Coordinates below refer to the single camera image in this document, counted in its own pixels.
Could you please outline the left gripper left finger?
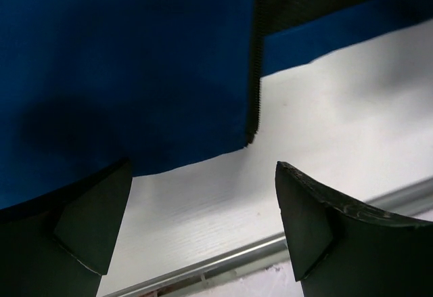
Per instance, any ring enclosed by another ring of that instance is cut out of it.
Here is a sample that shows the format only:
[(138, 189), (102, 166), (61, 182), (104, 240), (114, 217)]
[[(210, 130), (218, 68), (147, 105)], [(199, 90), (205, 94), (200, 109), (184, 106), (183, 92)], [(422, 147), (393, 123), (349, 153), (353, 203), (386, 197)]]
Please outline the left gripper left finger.
[(129, 198), (121, 159), (75, 183), (1, 210), (1, 295), (95, 296)]

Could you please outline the blue and black jacket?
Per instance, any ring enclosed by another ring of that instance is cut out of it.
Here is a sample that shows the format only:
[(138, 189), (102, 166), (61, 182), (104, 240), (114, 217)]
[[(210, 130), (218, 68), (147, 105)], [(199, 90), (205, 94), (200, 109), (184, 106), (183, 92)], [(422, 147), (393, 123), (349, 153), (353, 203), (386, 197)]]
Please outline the blue and black jacket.
[(432, 17), (432, 0), (1, 0), (1, 207), (121, 158), (242, 149), (260, 78)]

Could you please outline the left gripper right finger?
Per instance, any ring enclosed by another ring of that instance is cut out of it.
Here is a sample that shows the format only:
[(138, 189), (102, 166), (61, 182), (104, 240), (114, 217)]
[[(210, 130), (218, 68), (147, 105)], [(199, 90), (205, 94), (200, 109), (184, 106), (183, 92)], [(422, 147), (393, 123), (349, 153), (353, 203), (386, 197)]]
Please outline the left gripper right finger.
[(431, 296), (432, 223), (388, 212), (278, 162), (275, 188), (305, 296)]

